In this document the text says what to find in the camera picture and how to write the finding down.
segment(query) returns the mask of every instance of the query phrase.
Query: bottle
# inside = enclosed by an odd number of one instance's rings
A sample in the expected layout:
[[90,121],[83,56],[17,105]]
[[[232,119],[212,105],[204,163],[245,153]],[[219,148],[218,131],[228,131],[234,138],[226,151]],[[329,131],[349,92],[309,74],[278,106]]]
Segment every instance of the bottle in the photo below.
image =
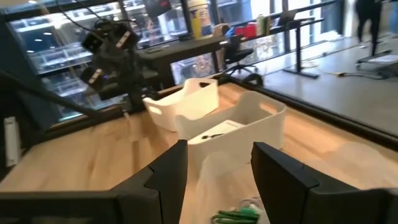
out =
[[260,14],[259,16],[257,16],[256,22],[256,35],[257,36],[261,36],[264,35],[264,19],[265,17]]
[[211,36],[213,31],[211,28],[211,19],[207,0],[188,1],[188,10],[190,11],[193,36],[195,39]]

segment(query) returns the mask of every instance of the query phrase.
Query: black chair back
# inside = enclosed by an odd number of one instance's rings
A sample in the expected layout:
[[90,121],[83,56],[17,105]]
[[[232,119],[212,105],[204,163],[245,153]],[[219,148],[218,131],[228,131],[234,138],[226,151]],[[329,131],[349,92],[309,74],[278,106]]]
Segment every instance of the black chair back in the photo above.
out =
[[242,37],[243,35],[234,35],[229,38],[229,44],[225,47],[225,59],[233,57],[233,55],[239,50]]

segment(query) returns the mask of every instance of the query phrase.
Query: green object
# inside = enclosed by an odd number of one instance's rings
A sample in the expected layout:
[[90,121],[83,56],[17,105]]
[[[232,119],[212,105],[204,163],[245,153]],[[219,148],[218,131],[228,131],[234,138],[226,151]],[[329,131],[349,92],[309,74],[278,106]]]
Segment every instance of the green object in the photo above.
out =
[[251,208],[241,208],[241,213],[245,213],[248,215],[257,215],[256,211]]
[[219,211],[211,220],[214,224],[256,224],[259,215],[251,208],[240,211]]

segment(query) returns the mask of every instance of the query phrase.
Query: black desk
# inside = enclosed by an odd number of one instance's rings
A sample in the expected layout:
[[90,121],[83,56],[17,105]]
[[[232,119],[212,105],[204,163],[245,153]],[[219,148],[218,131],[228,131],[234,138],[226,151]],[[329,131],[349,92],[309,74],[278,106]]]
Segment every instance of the black desk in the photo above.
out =
[[225,37],[210,37],[203,40],[177,41],[156,46],[155,48],[162,48],[159,52],[148,54],[145,50],[138,50],[137,53],[143,61],[159,72],[159,80],[166,89],[175,86],[171,68],[171,63],[174,62],[211,53],[215,72],[218,73],[216,51],[221,49],[220,42],[224,40]]

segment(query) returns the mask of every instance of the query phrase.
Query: white storage basket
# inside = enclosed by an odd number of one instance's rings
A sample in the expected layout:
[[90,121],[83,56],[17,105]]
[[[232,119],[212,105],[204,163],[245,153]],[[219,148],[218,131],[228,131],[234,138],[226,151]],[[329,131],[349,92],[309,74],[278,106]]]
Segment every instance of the white storage basket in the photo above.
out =
[[217,80],[190,78],[182,90],[158,101],[144,98],[144,104],[156,125],[176,131],[176,115],[198,119],[218,108]]
[[[264,110],[261,105],[271,106],[276,112]],[[202,162],[214,152],[228,153],[240,164],[246,164],[250,162],[253,142],[265,142],[276,149],[281,149],[285,111],[286,106],[283,103],[255,91],[247,91],[230,109],[195,120],[179,115],[175,119],[175,125],[180,139],[195,141],[203,133],[223,134],[194,144],[188,141],[190,157],[195,161],[197,170],[201,170]],[[226,134],[208,133],[209,129],[214,129],[213,127],[228,120],[242,126]]]

